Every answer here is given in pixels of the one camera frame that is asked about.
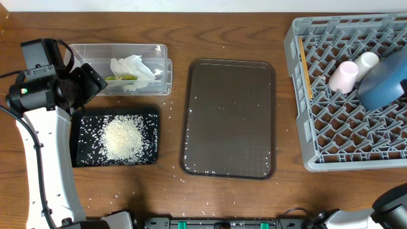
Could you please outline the yellow green wrapper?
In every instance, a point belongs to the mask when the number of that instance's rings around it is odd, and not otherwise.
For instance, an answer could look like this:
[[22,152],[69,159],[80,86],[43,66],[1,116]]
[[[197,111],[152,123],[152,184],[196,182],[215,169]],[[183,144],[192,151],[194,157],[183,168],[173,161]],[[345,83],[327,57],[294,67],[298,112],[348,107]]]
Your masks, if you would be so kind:
[[114,80],[120,80],[120,81],[127,81],[127,80],[137,80],[137,77],[134,75],[119,75],[119,76],[109,76],[105,78],[106,81],[114,81]]

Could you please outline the small pink dish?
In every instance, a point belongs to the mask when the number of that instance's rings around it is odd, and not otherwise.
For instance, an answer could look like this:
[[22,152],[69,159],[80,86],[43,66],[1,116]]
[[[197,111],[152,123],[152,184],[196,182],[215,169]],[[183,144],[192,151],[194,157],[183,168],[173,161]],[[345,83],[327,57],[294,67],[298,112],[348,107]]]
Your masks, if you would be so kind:
[[347,94],[352,91],[358,73],[359,68],[354,62],[344,61],[332,74],[328,85],[334,92]]

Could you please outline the white napkin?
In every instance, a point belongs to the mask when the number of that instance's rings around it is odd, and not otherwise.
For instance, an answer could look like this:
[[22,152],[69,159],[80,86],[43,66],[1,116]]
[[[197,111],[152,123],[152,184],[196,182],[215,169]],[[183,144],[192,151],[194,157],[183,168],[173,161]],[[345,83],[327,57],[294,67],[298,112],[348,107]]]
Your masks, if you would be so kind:
[[136,91],[138,88],[146,87],[156,79],[152,71],[142,63],[140,55],[131,55],[124,59],[111,59],[110,68],[113,76],[134,75],[137,77],[137,80],[124,81],[124,91]]

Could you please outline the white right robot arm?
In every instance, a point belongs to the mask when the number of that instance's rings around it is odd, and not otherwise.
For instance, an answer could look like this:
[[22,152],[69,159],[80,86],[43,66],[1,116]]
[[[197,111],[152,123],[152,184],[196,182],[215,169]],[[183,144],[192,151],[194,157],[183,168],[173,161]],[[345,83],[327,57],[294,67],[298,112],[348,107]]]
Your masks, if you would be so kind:
[[322,212],[304,222],[308,229],[406,229],[406,184],[401,184],[378,197],[370,209]]

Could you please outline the dark blue plate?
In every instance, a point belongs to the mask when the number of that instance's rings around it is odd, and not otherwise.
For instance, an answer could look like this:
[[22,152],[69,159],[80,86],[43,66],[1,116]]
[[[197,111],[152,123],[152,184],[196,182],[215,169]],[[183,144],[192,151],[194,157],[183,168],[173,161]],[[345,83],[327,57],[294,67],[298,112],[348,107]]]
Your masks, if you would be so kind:
[[373,67],[361,81],[357,96],[361,106],[372,111],[406,93],[406,50],[397,51]]

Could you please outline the cream plastic cup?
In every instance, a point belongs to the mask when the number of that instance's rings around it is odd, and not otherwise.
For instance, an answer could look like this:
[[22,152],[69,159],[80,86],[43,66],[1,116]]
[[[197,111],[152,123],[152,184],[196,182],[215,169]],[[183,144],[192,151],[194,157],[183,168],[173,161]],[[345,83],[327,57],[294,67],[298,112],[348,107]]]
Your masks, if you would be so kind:
[[379,57],[373,52],[364,52],[362,55],[356,58],[354,63],[359,69],[356,82],[362,81],[368,71],[375,67],[379,61]]

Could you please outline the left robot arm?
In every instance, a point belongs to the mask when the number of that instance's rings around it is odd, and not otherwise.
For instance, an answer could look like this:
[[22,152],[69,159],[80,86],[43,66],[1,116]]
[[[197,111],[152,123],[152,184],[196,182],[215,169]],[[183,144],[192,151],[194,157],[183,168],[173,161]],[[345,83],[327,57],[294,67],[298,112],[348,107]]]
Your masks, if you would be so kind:
[[29,182],[27,228],[132,228],[127,211],[87,219],[74,182],[69,148],[71,115],[107,87],[89,64],[64,63],[62,40],[40,38],[22,43],[26,68],[1,108],[20,132]]

